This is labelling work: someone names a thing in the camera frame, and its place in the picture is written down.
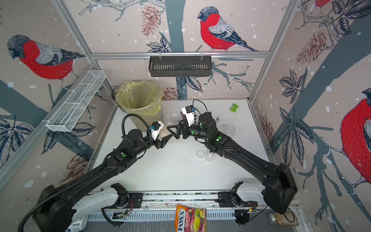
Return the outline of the wide jar patterned lid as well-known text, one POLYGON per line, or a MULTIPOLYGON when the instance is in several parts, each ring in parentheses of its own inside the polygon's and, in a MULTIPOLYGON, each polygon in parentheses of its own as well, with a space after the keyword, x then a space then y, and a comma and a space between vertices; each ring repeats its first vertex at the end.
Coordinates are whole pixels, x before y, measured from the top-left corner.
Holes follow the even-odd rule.
POLYGON ((163 120, 162 120, 164 127, 163 129, 160 130, 160 133, 159 133, 160 139, 165 138, 168 135, 172 135, 172 133, 168 131, 167 127, 177 125, 179 121, 181 120, 182 118, 179 114, 167 112, 164 115, 163 120))

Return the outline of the clear jar lid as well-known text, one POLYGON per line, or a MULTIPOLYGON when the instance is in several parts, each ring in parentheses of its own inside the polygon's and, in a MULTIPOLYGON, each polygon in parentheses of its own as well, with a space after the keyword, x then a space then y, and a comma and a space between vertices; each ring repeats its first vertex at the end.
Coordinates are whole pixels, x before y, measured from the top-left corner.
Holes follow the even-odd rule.
POLYGON ((205 157, 205 152, 203 150, 197 150, 196 157, 200 160, 203 159, 205 157))

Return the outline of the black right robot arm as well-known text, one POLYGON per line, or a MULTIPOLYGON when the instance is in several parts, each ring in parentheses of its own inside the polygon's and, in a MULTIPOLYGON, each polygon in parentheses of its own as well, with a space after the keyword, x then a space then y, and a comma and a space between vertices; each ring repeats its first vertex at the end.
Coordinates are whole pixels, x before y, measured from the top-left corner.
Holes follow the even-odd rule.
POLYGON ((218 130, 212 114, 199 116, 199 122, 189 126, 186 120, 167 130, 176 138, 203 139, 204 145, 212 153, 229 159, 252 174, 264 186, 264 202, 275 212, 284 214, 288 210, 298 188, 292 172, 285 164, 276 165, 265 161, 239 146, 231 137, 218 130))

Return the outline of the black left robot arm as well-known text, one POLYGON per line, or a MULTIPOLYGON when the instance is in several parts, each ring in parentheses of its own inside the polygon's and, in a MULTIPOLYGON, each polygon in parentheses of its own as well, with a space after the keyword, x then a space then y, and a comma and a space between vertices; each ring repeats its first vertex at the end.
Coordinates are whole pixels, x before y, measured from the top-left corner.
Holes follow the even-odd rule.
POLYGON ((77 217, 78 211, 74 206, 83 197, 100 184, 127 170, 137 161, 137 156, 150 147, 165 147, 170 136, 165 137, 164 141, 159 140, 158 134, 164 127, 161 121, 155 121, 152 125, 145 123, 146 135, 143 136, 140 129, 125 132, 125 121, 129 117, 144 121, 136 114, 126 115, 121 123, 122 141, 118 147, 104 157, 102 164, 80 178, 57 188, 53 185, 45 188, 37 205, 20 221, 17 229, 19 232, 24 230, 29 218, 33 218, 42 232, 65 231, 72 224, 73 218, 77 217))

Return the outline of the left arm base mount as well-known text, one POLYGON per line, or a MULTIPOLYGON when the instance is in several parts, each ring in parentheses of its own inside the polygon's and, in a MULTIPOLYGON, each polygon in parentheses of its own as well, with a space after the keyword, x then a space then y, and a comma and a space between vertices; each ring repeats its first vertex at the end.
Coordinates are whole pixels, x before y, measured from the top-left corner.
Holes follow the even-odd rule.
POLYGON ((117 196, 115 202, 104 207, 104 209, 139 209, 142 206, 144 194, 141 192, 129 192, 119 183, 112 184, 113 194, 117 196))

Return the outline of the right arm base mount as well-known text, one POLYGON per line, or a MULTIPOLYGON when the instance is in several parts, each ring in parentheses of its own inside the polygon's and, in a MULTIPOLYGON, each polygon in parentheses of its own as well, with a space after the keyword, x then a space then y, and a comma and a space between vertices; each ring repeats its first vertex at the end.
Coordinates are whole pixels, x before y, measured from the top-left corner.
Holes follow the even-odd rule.
POLYGON ((232 189, 220 191, 217 193, 218 198, 215 200, 220 207, 257 207, 261 198, 248 187, 248 184, 239 181, 236 182, 232 189))

